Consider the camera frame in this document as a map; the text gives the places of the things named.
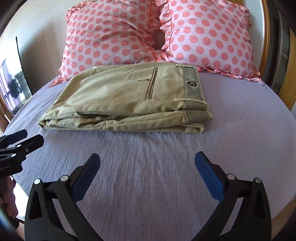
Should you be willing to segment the person's left hand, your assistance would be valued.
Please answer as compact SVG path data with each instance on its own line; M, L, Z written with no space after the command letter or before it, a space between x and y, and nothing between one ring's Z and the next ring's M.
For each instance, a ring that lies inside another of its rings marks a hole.
M15 180L10 176L1 178L1 206L6 204L6 211L12 219L15 219L18 215L14 195L15 185Z

